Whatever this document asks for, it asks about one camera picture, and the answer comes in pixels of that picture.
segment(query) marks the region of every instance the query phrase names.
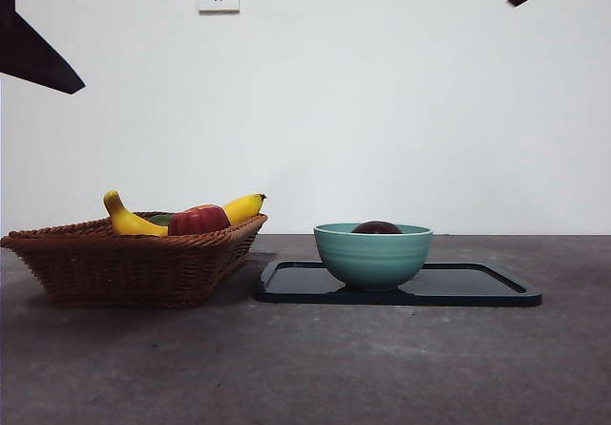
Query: wicker basket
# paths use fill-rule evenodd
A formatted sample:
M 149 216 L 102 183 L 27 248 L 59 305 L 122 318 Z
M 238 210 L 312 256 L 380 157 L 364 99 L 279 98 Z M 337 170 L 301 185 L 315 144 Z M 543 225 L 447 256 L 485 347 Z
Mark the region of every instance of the wicker basket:
M 14 251 L 61 306 L 191 308 L 246 261 L 266 220 L 259 214 L 221 231 L 157 237 L 116 235 L 106 218 L 13 231 L 0 245 Z

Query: tray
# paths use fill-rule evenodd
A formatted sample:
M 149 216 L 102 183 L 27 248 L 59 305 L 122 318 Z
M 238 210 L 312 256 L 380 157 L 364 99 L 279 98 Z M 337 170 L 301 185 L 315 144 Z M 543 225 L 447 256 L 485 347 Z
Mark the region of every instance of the tray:
M 392 291 L 346 287 L 321 262 L 276 261 L 261 274 L 254 298 L 267 303 L 391 306 L 533 307 L 540 290 L 507 273 L 472 263 L 425 263 Z

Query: table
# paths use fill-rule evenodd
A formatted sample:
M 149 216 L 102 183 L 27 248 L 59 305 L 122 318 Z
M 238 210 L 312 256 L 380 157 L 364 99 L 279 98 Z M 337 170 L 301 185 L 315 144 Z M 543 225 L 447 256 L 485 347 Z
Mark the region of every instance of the table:
M 192 309 L 55 308 L 2 255 L 2 423 L 611 423 L 611 236 L 435 236 L 431 262 L 502 267 L 534 308 L 255 301 L 311 235 L 263 234 Z

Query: banana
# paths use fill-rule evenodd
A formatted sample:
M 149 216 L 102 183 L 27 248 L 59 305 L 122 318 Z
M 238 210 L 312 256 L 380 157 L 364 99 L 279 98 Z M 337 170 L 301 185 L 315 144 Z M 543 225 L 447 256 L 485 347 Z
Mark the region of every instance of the banana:
M 226 203 L 222 208 L 231 225 L 236 225 L 254 217 L 261 210 L 265 194 L 247 194 Z
M 151 234 L 167 236 L 168 227 L 147 222 L 133 212 L 130 212 L 114 189 L 104 195 L 104 205 L 111 217 L 113 230 L 116 234 Z

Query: teal bowl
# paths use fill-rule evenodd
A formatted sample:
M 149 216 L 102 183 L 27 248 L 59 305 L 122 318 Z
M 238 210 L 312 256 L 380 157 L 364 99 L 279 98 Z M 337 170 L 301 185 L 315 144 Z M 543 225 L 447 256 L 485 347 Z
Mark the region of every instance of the teal bowl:
M 429 255 L 432 231 L 427 227 L 398 224 L 403 234 L 350 232 L 357 225 L 314 227 L 323 265 L 349 287 L 366 291 L 395 289 L 413 278 Z

